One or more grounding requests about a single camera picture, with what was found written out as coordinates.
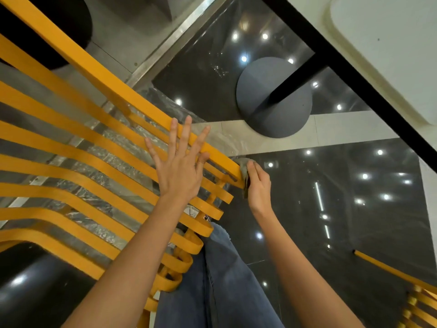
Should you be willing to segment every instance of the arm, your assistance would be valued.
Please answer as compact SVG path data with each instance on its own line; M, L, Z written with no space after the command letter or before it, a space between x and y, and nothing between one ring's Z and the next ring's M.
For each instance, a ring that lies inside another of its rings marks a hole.
M270 256L293 307L306 328L363 328L281 226L271 208L270 177L260 165L247 164L249 206L263 230Z
M147 301L167 244L188 202L199 192L203 165L209 158L197 154L209 133L206 127L188 154L191 117L188 116L176 150L178 122L172 120L168 159L159 159L152 144L147 148L155 161L161 197L149 218L112 262L63 328L136 327Z

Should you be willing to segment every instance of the left hand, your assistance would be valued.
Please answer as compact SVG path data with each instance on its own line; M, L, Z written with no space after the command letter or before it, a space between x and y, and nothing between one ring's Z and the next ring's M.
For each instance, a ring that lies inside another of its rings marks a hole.
M147 149L155 161L156 172L162 196L171 196L184 204L197 196L203 177L203 166L209 159L209 153L200 153L200 149L208 135L211 127L206 126L197 137L191 149L187 152L188 138L191 132L191 116L185 119L185 125L179 140L179 147L176 149L176 137L178 132L178 120L173 118L170 126L170 139L168 144L168 157L162 161L149 138L145 138Z

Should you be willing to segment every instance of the right hand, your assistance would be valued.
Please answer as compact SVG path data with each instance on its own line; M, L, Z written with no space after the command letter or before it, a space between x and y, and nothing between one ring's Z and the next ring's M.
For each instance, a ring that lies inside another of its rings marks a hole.
M247 163L247 171L250 177L250 210L256 219L266 217L273 213L270 202L270 175L254 161L249 161Z

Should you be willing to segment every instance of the jeans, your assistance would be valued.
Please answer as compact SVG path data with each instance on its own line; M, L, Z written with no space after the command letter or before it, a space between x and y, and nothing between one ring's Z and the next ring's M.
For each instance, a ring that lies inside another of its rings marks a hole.
M178 289L161 292L156 328L284 326L229 235L213 223Z

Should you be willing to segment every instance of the metal edge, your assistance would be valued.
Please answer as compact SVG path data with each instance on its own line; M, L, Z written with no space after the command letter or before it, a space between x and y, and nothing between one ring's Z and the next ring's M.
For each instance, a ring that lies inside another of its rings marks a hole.
M196 20L207 10L215 0L204 0L175 30L173 33L152 53L143 61L141 65L133 72L133 74L127 79L126 84L129 87L134 87L137 82L161 59L161 57L178 41L178 39L196 22ZM114 111L114 104L110 101L106 101L102 108L106 113ZM100 124L100 121L92 120L85 123L85 126L95 129ZM84 141L83 138L74 136L68 144L73 147L78 147ZM62 165L68 158L64 156L56 155L48 163L52 166ZM43 185L47 181L48 177L36 176L29 181L29 185ZM29 198L18 197L15 198L8 208L21 207ZM7 220L0 221L0 229L7 223Z

